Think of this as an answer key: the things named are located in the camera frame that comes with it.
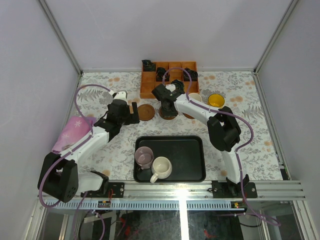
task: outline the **pink bag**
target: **pink bag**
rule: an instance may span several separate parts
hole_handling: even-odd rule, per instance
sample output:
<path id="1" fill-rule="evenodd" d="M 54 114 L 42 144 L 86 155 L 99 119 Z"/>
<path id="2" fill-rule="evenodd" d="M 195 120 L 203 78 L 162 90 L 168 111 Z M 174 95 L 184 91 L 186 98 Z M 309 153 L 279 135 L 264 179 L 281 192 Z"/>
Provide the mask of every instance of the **pink bag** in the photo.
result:
<path id="1" fill-rule="evenodd" d="M 95 117 L 87 117 L 91 125 L 96 122 Z M 60 133 L 52 148 L 53 153 L 59 153 L 70 148 L 90 131 L 90 127 L 80 116 L 72 116 Z"/>

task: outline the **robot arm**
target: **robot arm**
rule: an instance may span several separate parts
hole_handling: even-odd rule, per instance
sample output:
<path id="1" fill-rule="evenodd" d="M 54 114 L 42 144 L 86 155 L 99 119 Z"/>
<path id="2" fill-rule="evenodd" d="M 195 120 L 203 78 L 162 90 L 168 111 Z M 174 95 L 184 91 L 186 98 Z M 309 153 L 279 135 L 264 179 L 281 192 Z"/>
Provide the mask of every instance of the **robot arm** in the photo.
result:
<path id="1" fill-rule="evenodd" d="M 173 91 L 170 90 L 172 89 L 169 87 L 170 85 L 164 86 L 162 84 L 152 91 L 157 100 L 161 101 L 161 113 L 164 117 L 175 117 L 178 112 L 185 113 L 207 125 L 210 142 L 216 149 L 221 151 L 227 171 L 227 181 L 231 185 L 239 186 L 241 181 L 240 169 L 234 150 L 240 141 L 241 129 L 236 119 L 228 115 L 210 112 L 194 105 L 188 101 L 181 83 L 175 81 L 172 83 L 175 85 Z M 209 107 L 194 99 L 192 101 L 200 106 Z M 210 109 L 232 114 L 231 109 L 226 106 L 222 109 L 211 106 Z"/>
<path id="2" fill-rule="evenodd" d="M 100 118 L 94 124 L 93 133 L 89 132 L 73 146 L 59 154 L 50 152 L 44 158 L 38 188 L 48 169 L 61 156 L 71 153 L 50 172 L 45 180 L 43 192 L 64 203 L 69 202 L 76 194 L 86 191 L 95 191 L 97 194 L 105 195 L 109 187 L 108 177 L 96 171 L 80 173 L 78 166 L 84 159 L 87 159 L 110 142 L 120 132 L 123 125 L 139 123 L 136 102 L 132 103 L 132 108 L 133 113 L 130 113 L 125 91 L 113 94 L 113 101 L 108 105 L 106 118 Z M 81 145 L 89 136 L 91 138 Z"/>

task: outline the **brown coaster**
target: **brown coaster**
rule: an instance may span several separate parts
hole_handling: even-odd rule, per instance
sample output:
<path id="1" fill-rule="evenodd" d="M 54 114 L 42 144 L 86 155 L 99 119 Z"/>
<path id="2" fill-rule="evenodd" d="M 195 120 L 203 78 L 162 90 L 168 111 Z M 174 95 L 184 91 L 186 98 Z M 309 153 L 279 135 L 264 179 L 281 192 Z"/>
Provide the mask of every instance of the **brown coaster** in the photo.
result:
<path id="1" fill-rule="evenodd" d="M 175 119 L 175 118 L 176 118 L 175 116 L 171 116 L 171 117 L 164 117 L 164 116 L 162 116 L 161 107 L 159 108 L 159 115 L 160 115 L 160 117 L 163 118 L 164 120 L 172 120 L 172 119 Z"/>
<path id="2" fill-rule="evenodd" d="M 195 119 L 194 117 L 192 117 L 192 116 L 190 116 L 190 115 L 188 115 L 188 114 L 183 114 L 186 118 L 188 118 L 188 119 Z"/>
<path id="3" fill-rule="evenodd" d="M 141 121 L 149 121 L 155 116 L 155 109 L 150 104 L 143 104 L 138 107 L 139 119 Z"/>

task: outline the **yellow bowl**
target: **yellow bowl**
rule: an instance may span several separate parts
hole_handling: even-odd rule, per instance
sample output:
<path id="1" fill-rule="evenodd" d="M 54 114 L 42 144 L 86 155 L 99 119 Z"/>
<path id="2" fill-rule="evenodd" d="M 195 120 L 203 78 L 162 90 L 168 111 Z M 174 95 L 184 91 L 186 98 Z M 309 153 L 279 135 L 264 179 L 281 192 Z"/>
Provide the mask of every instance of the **yellow bowl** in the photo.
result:
<path id="1" fill-rule="evenodd" d="M 208 105 L 221 108 L 225 104 L 225 99 L 220 94 L 212 94 L 208 98 Z"/>

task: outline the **table surface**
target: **table surface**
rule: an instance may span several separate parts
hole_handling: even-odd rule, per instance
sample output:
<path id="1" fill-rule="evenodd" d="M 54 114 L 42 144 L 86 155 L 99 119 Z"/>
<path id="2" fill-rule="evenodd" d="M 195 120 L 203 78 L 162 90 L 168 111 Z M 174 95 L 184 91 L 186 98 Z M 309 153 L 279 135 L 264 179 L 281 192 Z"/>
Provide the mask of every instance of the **table surface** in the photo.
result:
<path id="1" fill-rule="evenodd" d="M 225 98 L 225 106 L 233 113 L 245 118 L 253 127 L 254 139 L 240 151 L 240 158 L 251 180 L 282 180 L 277 156 L 271 141 L 264 112 L 250 71 L 213 71 L 199 72 L 199 88 L 202 101 L 208 102 L 211 94 Z M 155 116 L 149 121 L 123 126 L 120 133 L 105 147 L 79 163 L 80 172 L 96 170 L 109 176 L 110 180 L 134 180 L 135 143 L 140 136 L 196 135 L 203 141 L 206 168 L 205 180 L 224 180 L 226 167 L 220 151 L 209 140 L 207 126 L 196 119 L 188 119 L 182 113 L 173 120 L 159 116 L 160 102 L 156 99 L 141 99 L 140 72 L 94 72 L 84 73 L 81 86 L 99 84 L 114 92 L 126 90 L 128 102 L 137 105 L 150 104 Z M 85 116 L 100 118 L 107 110 L 112 97 L 104 89 L 85 87 L 77 96 L 77 103 Z M 72 108 L 71 116 L 79 116 Z M 250 138 L 248 127 L 239 122 L 242 130 L 240 144 Z"/>

